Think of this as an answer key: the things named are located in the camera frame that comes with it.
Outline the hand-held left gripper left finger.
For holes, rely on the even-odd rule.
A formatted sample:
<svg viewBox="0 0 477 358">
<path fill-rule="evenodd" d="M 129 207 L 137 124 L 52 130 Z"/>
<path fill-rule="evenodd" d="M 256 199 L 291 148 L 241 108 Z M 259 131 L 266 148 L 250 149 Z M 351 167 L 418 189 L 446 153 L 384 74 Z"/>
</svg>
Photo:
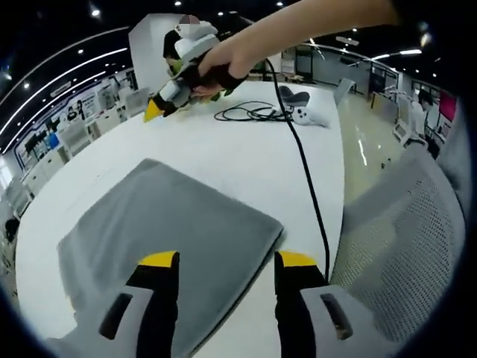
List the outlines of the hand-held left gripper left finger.
<svg viewBox="0 0 477 358">
<path fill-rule="evenodd" d="M 179 264 L 176 251 L 145 257 L 123 286 L 80 312 L 77 327 L 46 346 L 55 357 L 170 357 Z"/>
</svg>

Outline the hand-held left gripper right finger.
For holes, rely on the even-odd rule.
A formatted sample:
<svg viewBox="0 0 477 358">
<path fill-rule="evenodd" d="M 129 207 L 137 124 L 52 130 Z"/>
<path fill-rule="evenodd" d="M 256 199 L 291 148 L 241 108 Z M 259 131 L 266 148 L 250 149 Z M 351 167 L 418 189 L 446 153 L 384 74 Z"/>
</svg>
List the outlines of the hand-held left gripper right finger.
<svg viewBox="0 0 477 358">
<path fill-rule="evenodd" d="M 282 357 L 394 357 L 371 311 L 340 286 L 328 285 L 305 254 L 274 254 L 275 318 Z"/>
</svg>

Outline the person's right hand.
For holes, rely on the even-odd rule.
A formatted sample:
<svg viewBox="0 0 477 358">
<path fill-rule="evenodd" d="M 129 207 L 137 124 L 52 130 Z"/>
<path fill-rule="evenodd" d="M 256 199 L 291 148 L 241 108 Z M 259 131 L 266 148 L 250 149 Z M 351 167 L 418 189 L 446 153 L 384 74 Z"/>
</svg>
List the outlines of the person's right hand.
<svg viewBox="0 0 477 358">
<path fill-rule="evenodd" d="M 203 54 L 191 59 L 188 66 L 184 67 L 179 77 L 184 84 L 191 90 L 190 102 L 193 101 L 217 101 L 221 96 L 229 96 L 232 92 L 247 80 L 248 75 L 242 78 L 235 78 L 229 72 L 230 65 L 228 63 L 211 67 L 205 75 L 199 73 L 199 65 L 203 62 L 207 50 Z M 213 87 L 219 85 L 219 92 L 214 95 L 195 95 L 198 87 Z"/>
</svg>

